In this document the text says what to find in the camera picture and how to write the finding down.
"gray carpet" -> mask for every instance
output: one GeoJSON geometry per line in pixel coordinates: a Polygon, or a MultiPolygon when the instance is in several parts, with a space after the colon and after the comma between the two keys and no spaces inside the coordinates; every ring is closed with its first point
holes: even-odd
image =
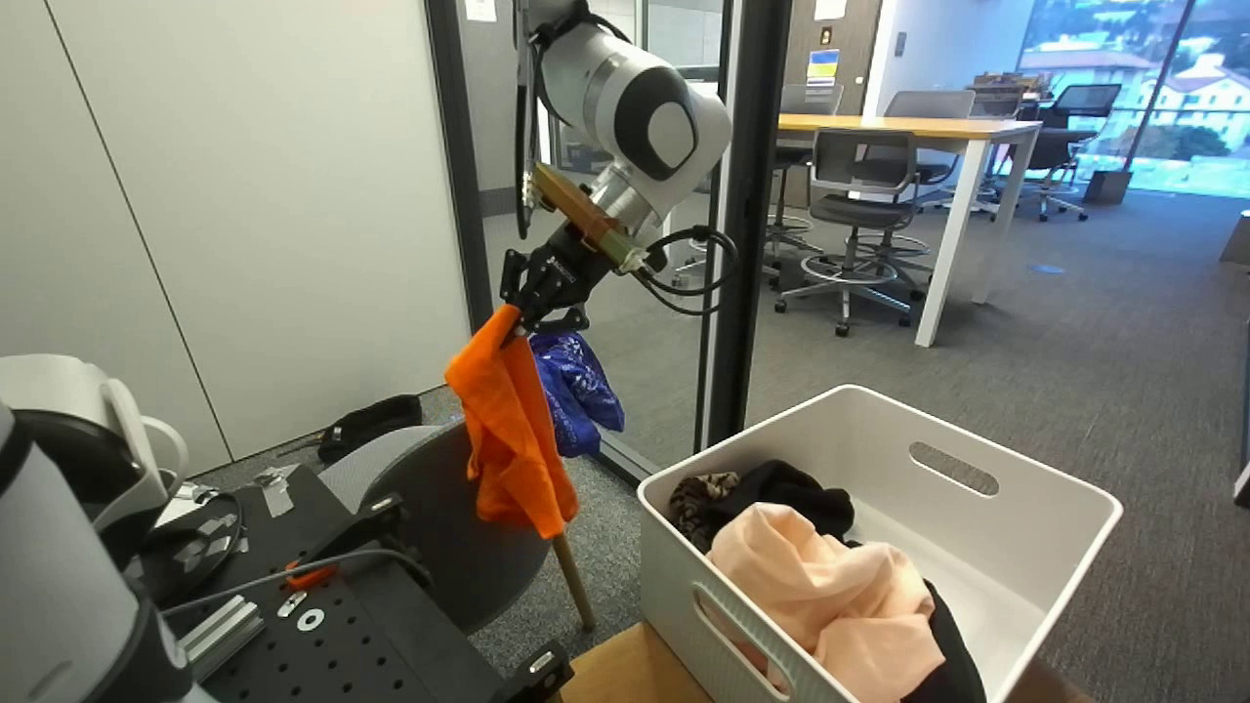
{"type": "MultiPolygon", "coordinates": [[[[1089,224],[1040,228],[1024,216],[993,305],[970,305],[970,290],[954,285],[931,352],[881,314],[859,310],[854,332],[834,339],[830,301],[778,315],[767,293],[750,418],[863,382],[1110,487],[1123,521],[1043,654],[1097,699],[1244,699],[1250,512],[1231,505],[1231,482],[1250,279],[1217,267],[1237,211],[1136,192],[1089,224]]],[[[937,224],[924,216],[912,231],[934,236],[937,224]]],[[[506,218],[490,218],[490,238],[511,242],[506,218]]],[[[985,257],[985,238],[976,224],[970,263],[985,257]]],[[[696,324],[628,281],[610,281],[589,315],[628,406],[628,440],[658,466],[683,458],[696,324]]],[[[623,483],[582,466],[574,475],[586,512],[569,538],[613,633],[638,619],[639,512],[623,483]]],[[[506,660],[506,642],[550,633],[567,598],[559,582],[540,591],[480,638],[489,654],[506,660]]]]}

